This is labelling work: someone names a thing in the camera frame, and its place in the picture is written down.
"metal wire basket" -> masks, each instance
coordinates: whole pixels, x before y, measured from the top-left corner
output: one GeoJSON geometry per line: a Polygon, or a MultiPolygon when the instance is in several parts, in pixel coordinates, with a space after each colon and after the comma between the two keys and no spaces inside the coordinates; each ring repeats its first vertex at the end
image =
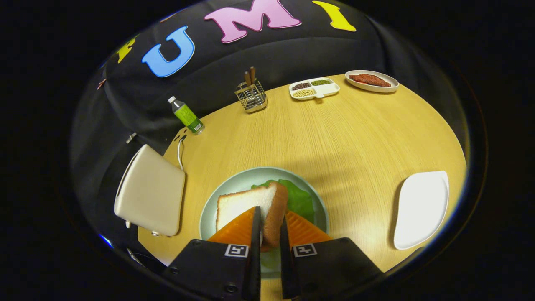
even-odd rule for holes
{"type": "Polygon", "coordinates": [[[247,86],[246,82],[239,84],[234,94],[236,94],[247,113],[260,111],[268,105],[266,92],[256,78],[253,85],[247,86]]]}

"blue letter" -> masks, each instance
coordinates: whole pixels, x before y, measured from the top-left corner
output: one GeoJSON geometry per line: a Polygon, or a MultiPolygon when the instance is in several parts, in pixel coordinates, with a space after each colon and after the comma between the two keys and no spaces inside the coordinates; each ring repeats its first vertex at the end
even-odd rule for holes
{"type": "Polygon", "coordinates": [[[173,61],[169,62],[164,58],[162,53],[159,51],[161,44],[154,46],[149,50],[141,59],[141,62],[147,63],[152,72],[158,77],[168,77],[173,75],[175,72],[179,71],[180,68],[184,67],[195,51],[195,44],[186,34],[187,25],[184,25],[171,33],[165,39],[166,41],[173,40],[178,48],[180,48],[180,55],[175,58],[173,61]]]}

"steak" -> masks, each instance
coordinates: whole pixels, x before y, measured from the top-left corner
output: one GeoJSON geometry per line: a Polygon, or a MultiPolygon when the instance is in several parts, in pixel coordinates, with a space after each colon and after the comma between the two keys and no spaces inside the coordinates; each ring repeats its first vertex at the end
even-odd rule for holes
{"type": "Polygon", "coordinates": [[[391,87],[389,83],[371,74],[363,73],[359,75],[350,75],[349,78],[354,81],[362,82],[368,85],[379,86],[379,87],[391,87]]]}

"beans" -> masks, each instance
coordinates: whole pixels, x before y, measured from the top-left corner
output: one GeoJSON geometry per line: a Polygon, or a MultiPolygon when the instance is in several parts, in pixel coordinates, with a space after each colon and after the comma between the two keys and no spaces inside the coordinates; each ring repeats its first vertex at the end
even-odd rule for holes
{"type": "Polygon", "coordinates": [[[313,86],[319,86],[319,85],[326,85],[326,84],[330,84],[331,82],[326,80],[326,79],[321,79],[321,80],[315,80],[312,82],[312,85],[313,86]]]}
{"type": "Polygon", "coordinates": [[[295,87],[292,88],[292,90],[298,90],[302,88],[308,88],[310,87],[310,84],[308,82],[302,82],[300,84],[295,85],[295,87]]]}
{"type": "Polygon", "coordinates": [[[301,90],[301,91],[297,91],[293,94],[294,97],[305,97],[305,96],[312,96],[316,94],[313,90],[309,90],[309,89],[306,89],[306,90],[301,90]]]}

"yellow letter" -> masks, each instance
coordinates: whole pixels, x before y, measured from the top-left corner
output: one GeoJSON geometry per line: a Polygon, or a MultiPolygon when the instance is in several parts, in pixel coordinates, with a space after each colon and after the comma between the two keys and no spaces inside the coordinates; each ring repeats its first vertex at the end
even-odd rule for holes
{"type": "Polygon", "coordinates": [[[130,52],[130,50],[132,50],[132,45],[134,43],[135,43],[135,38],[128,41],[128,43],[126,43],[124,46],[121,47],[121,49],[119,49],[119,51],[117,52],[119,54],[119,60],[117,61],[117,63],[120,63],[123,60],[123,58],[125,58],[125,56],[130,52]]]}
{"type": "Polygon", "coordinates": [[[343,29],[345,31],[350,31],[350,32],[357,31],[357,29],[346,20],[346,18],[340,12],[340,8],[338,6],[325,3],[325,2],[321,2],[321,1],[312,1],[312,2],[321,6],[325,10],[325,12],[331,18],[332,27],[336,29],[343,29]]]}

